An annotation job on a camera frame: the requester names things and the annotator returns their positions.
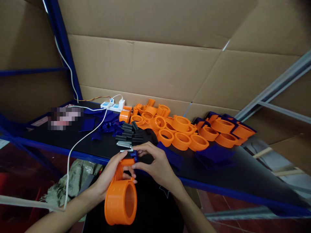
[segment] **orange handle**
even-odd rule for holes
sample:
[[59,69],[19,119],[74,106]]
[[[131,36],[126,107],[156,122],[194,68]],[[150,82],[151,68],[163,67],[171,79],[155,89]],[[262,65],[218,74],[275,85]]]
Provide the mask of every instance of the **orange handle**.
[[131,166],[134,159],[123,159],[109,185],[105,200],[105,218],[109,225],[131,225],[136,216],[137,193],[134,178],[123,180],[123,166]]

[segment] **black tabletop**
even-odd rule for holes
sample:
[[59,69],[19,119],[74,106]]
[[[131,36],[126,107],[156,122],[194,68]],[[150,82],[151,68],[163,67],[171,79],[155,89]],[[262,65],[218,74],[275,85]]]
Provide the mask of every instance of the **black tabletop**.
[[[99,104],[91,102],[79,103],[79,105],[99,108]],[[45,123],[31,132],[25,133],[23,138],[70,150],[77,141],[89,133],[89,131],[79,132],[82,120],[83,117],[80,117],[78,121],[73,122],[64,131],[48,130],[48,125]],[[90,136],[86,137],[75,147],[75,151],[110,159],[122,149],[116,145],[112,133],[102,134],[101,137],[102,140],[95,141],[92,141]],[[146,133],[144,142],[151,139],[152,135]],[[178,177],[281,203],[309,207],[307,203],[299,198],[297,193],[257,162],[242,147],[233,149],[236,151],[231,158],[235,163],[234,166],[218,170],[206,170],[194,157],[194,152],[190,149],[180,151],[173,146],[170,146],[169,149],[184,158],[180,170],[173,167]],[[151,159],[151,157],[146,157],[144,161],[150,162]]]

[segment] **hand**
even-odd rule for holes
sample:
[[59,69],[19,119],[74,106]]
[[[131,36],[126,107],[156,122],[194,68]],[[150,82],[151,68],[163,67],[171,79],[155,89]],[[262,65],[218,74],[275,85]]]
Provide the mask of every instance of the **hand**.
[[[127,150],[116,154],[113,156],[108,164],[106,165],[105,169],[97,179],[97,181],[93,184],[94,191],[97,195],[102,197],[102,200],[106,197],[107,189],[114,177],[114,174],[116,173],[117,166],[119,162],[127,155]],[[129,171],[132,175],[132,177],[136,178],[136,174],[133,168],[129,167],[123,167],[123,171]],[[127,180],[130,179],[131,176],[129,174],[123,173],[123,179]]]
[[168,163],[166,154],[163,150],[154,146],[151,142],[134,146],[133,150],[138,151],[139,157],[151,154],[154,158],[151,164],[143,162],[135,163],[132,165],[133,169],[141,169],[147,172],[159,185],[165,187],[170,192],[172,192],[177,185],[181,184],[180,179],[178,179]]

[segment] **floor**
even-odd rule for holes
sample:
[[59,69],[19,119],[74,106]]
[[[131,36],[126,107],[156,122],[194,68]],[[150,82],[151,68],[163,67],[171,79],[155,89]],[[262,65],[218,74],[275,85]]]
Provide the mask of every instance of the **floor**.
[[[67,156],[54,154],[47,151],[42,153],[62,172],[66,173]],[[9,143],[0,149],[0,172],[28,177],[40,177],[47,183],[57,182],[48,171],[39,163],[32,159],[26,152],[18,150]],[[256,207],[252,203],[247,203],[230,197],[213,194],[199,190],[199,196],[204,213],[225,211],[230,209],[241,209]],[[287,233],[287,232],[310,232],[311,220],[309,219],[275,219],[275,220],[229,220],[211,222],[218,233]],[[83,223],[76,223],[71,233],[81,233]]]

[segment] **gray metal bar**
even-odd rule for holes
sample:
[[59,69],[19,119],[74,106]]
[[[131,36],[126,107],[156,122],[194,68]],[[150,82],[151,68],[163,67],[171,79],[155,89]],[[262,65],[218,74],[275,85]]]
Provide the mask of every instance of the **gray metal bar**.
[[277,218],[311,218],[311,216],[289,216],[280,217],[275,215],[268,207],[261,206],[256,208],[247,208],[239,210],[220,211],[210,214],[204,214],[210,221],[221,220],[244,220],[244,219],[277,219]]
[[302,72],[308,69],[311,65],[311,50],[302,56],[298,61],[296,61],[290,68],[288,68],[281,76],[279,76],[273,83],[271,83],[262,93],[260,93],[255,99],[253,99],[246,107],[244,107],[235,118],[243,121],[249,114],[251,114],[256,105],[264,99],[270,99],[271,96],[275,97],[276,93],[279,94],[285,90],[285,86],[288,87],[293,83],[292,80],[299,76]]
[[311,124],[311,117],[304,116],[304,115],[301,115],[299,113],[296,113],[296,112],[293,112],[293,111],[290,111],[290,110],[287,110],[285,108],[281,108],[281,107],[278,107],[278,106],[275,106],[275,105],[272,105],[272,104],[268,104],[268,103],[265,103],[265,102],[262,102],[262,101],[260,101],[258,104],[260,104],[260,105],[262,105],[264,107],[270,108],[270,109],[272,109],[274,111],[283,113],[283,114],[285,114],[287,116],[296,118],[296,119],[298,119],[300,121],[304,121],[306,123]]

